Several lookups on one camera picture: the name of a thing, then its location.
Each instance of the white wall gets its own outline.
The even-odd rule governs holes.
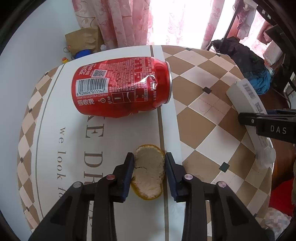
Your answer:
[[[47,0],[23,22],[0,56],[0,209],[22,241],[31,234],[17,189],[22,119],[35,84],[66,56],[64,35],[78,29],[71,0]]]

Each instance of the qr code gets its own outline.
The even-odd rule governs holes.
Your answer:
[[[107,70],[102,70],[102,69],[95,69],[92,77],[105,77],[107,73]]]
[[[256,106],[258,113],[261,113],[263,111],[259,102],[255,103],[255,106]]]

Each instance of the paper bag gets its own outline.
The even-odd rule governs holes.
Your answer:
[[[83,28],[66,34],[67,47],[74,56],[81,50],[91,49],[93,53],[100,51],[100,46],[104,44],[101,31],[97,28]]]

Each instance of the blue cloth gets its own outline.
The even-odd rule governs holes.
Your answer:
[[[258,95],[263,95],[269,90],[271,77],[267,68],[258,74],[249,72],[248,75],[247,79]]]

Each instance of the blue object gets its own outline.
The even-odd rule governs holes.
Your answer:
[[[81,58],[83,56],[87,56],[87,55],[90,55],[90,54],[92,54],[91,49],[81,50],[81,51],[79,51],[78,53],[75,54],[74,59]]]
[[[270,73],[267,68],[263,72],[258,74],[249,73],[250,76],[247,78],[250,84],[253,86],[254,90],[258,95],[265,94],[270,87]]]

